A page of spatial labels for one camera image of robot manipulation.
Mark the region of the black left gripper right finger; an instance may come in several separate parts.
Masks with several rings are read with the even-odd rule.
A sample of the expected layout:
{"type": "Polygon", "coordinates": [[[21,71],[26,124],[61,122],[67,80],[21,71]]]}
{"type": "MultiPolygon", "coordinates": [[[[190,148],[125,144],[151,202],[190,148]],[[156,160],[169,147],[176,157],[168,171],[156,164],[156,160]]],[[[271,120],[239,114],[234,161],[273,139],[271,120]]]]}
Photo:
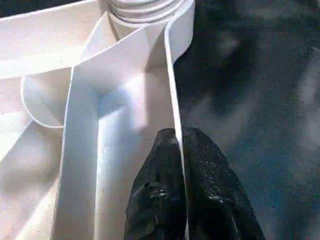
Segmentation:
{"type": "Polygon", "coordinates": [[[186,127],[183,154],[191,240],[263,240],[251,202],[214,141],[186,127]]]}

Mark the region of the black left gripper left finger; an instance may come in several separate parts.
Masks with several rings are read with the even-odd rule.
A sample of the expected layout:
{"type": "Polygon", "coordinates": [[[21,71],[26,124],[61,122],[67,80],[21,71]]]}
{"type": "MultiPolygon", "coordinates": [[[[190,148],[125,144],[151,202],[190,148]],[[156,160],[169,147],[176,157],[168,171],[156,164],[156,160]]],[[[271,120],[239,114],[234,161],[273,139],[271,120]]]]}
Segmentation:
{"type": "Polygon", "coordinates": [[[173,128],[160,130],[125,211],[125,240],[182,240],[187,222],[181,152],[173,128]]]}

